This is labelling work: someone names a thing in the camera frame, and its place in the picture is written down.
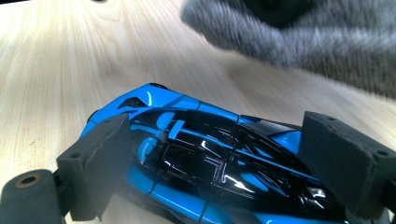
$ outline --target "car body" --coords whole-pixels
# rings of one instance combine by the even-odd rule
[[[121,192],[180,222],[346,223],[295,156],[301,129],[239,116],[149,83],[94,112],[83,136],[128,113],[133,163]]]

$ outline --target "glossy black surface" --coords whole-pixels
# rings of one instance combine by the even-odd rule
[[[155,185],[250,213],[345,220],[344,208],[330,192],[295,155],[265,135],[299,127],[252,117],[244,117],[254,121],[244,125],[202,111],[166,108],[138,115],[131,124],[158,129],[157,120],[169,112],[175,114],[160,133],[131,130],[133,148],[148,137],[157,139],[144,161],[134,152],[134,165]],[[170,138],[178,121],[184,122],[183,131]]]

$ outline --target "light wood surface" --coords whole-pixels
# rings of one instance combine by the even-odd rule
[[[215,49],[180,21],[182,3],[0,6],[0,188],[29,170],[54,171],[94,110],[147,82],[236,113],[299,125],[305,111],[317,111],[396,148],[395,101]],[[114,197],[103,223],[164,220]]]

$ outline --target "toy car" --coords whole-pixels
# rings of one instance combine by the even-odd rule
[[[134,161],[120,191],[179,222],[347,223],[295,154],[300,127],[238,116],[150,83],[94,112],[128,113]]]

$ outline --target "gray glove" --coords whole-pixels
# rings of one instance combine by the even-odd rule
[[[316,0],[280,30],[243,0],[188,0],[181,19],[216,47],[396,99],[395,12],[394,0]]]

